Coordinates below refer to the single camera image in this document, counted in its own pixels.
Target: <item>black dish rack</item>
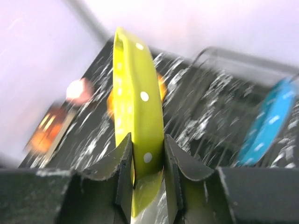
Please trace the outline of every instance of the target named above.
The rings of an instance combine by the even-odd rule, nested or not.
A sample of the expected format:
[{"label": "black dish rack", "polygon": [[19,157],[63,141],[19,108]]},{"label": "black dish rack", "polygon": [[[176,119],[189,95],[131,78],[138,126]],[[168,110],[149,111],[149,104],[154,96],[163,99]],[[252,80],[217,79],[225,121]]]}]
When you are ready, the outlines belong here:
[{"label": "black dish rack", "polygon": [[[163,74],[165,64],[159,57],[163,58],[156,57],[155,63]],[[219,48],[204,50],[189,67],[179,58],[172,64],[175,69],[165,75],[169,91],[164,102],[165,132],[211,168],[234,164],[271,86],[298,73],[294,67]],[[298,109],[297,102],[287,128],[257,166],[298,166]]]}]

